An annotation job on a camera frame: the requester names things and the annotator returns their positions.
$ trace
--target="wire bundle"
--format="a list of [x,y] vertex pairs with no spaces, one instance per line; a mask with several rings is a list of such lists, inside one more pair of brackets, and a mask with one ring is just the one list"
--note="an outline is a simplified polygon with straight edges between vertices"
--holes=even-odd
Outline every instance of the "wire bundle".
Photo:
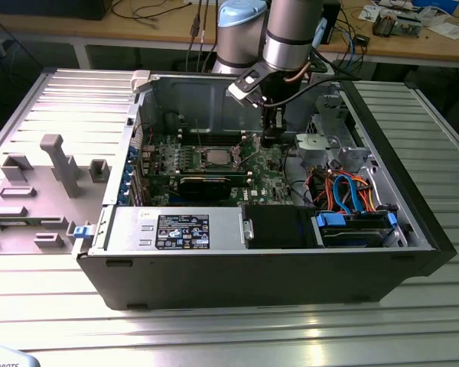
[[[313,172],[304,183],[307,190],[309,190],[311,179],[314,176]],[[345,184],[349,187],[343,199],[340,198],[340,184]],[[352,214],[352,211],[346,205],[349,196],[356,212],[374,213],[376,211],[373,202],[373,188],[362,177],[346,171],[328,171],[324,178],[324,190],[313,199],[313,204],[317,205],[318,200],[323,195],[326,195],[327,198],[326,210],[328,211],[337,210],[339,213]]]
[[356,35],[357,35],[356,28],[350,24],[347,14],[343,10],[343,8],[340,9],[340,12],[343,14],[343,18],[345,19],[345,21],[342,21],[341,19],[337,19],[337,22],[340,22],[341,24],[344,24],[347,27],[344,28],[338,24],[334,28],[342,32],[342,38],[344,35],[347,36],[346,40],[343,39],[343,41],[347,44],[347,52],[343,54],[342,59],[340,60],[338,66],[341,67],[343,62],[345,61],[345,57],[348,54],[350,54],[350,58],[345,67],[347,70],[349,70],[352,73],[355,73],[355,72],[359,73],[362,70],[362,66],[364,62],[364,55],[367,53],[367,47],[359,45],[361,54],[355,60],[353,59],[354,55],[356,54],[356,45],[353,42],[353,40],[356,38]]

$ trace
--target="blue latch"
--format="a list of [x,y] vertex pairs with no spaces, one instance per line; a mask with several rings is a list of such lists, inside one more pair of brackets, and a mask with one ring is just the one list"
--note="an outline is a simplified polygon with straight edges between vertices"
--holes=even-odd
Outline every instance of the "blue latch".
[[345,217],[340,213],[320,213],[316,217],[318,227],[325,226],[346,226]]
[[396,227],[396,225],[398,224],[398,220],[397,220],[395,214],[394,213],[389,213],[388,214],[388,219],[389,219],[389,222],[391,223],[391,226]]
[[76,226],[73,231],[73,237],[75,239],[90,239],[93,237],[95,232],[95,226]]

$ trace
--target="warning label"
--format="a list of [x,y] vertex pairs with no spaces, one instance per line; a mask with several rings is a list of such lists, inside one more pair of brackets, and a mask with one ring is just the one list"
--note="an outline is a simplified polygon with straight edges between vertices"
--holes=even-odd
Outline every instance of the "warning label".
[[209,241],[209,216],[158,216],[155,245],[159,250],[205,250]]

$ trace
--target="gray plastic panel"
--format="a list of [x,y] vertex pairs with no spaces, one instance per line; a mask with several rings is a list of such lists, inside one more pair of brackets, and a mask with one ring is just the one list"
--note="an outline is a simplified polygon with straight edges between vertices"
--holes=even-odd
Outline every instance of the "gray plastic panel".
[[[58,70],[44,74],[44,82],[26,97],[24,108],[0,135],[0,166],[10,154],[24,155],[33,170],[21,171],[36,195],[11,198],[0,196],[0,206],[24,206],[29,218],[65,217],[79,226],[96,222],[102,208],[105,183],[93,183],[89,173],[92,160],[112,166],[129,106],[134,102],[130,72]],[[46,134],[63,138],[65,155],[73,156],[80,169],[80,195],[70,199],[52,172],[49,155],[41,150]],[[0,191],[11,187],[0,168]],[[38,248],[35,234],[59,233],[63,248]],[[65,229],[43,226],[14,226],[0,231],[0,253],[69,253],[72,244]]]

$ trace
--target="workbench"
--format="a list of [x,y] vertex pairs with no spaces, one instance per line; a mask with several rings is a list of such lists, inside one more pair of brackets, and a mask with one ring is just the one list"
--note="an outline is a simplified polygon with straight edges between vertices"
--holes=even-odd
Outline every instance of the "workbench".
[[[75,145],[65,152],[79,164],[112,162],[114,151],[96,143],[116,148],[131,78],[41,74],[0,133],[0,164],[8,152],[30,156],[47,133]],[[408,279],[378,303],[134,312],[110,310],[69,254],[0,255],[0,344],[43,367],[459,367],[459,136],[417,89],[356,87],[458,252],[432,276]],[[97,148],[85,157],[88,146]],[[34,164],[50,165],[42,157]]]
[[[155,0],[138,0],[138,6],[158,3]],[[451,40],[423,29],[418,38],[393,36],[390,38],[372,35],[372,24],[357,19],[358,10],[369,2],[365,0],[344,0],[345,12],[350,23],[358,31],[370,37],[370,44],[364,57],[374,63],[402,63],[436,67],[459,67],[459,39]],[[182,6],[183,0],[173,0],[153,12]],[[116,11],[131,16],[129,2],[122,2]],[[158,17],[153,26],[141,24],[132,19],[123,19],[109,12],[102,21],[84,21],[69,18],[49,18],[24,15],[0,15],[0,21],[14,36],[23,41],[38,41],[71,44],[75,50],[80,68],[91,69],[87,45],[139,47],[186,50],[189,46],[189,30],[197,6],[192,5]],[[203,50],[209,50],[214,42],[214,5],[208,11],[208,27]],[[8,35],[0,28],[0,39]],[[320,51],[329,60],[342,57],[347,45],[339,32],[335,32],[330,44],[321,45]]]

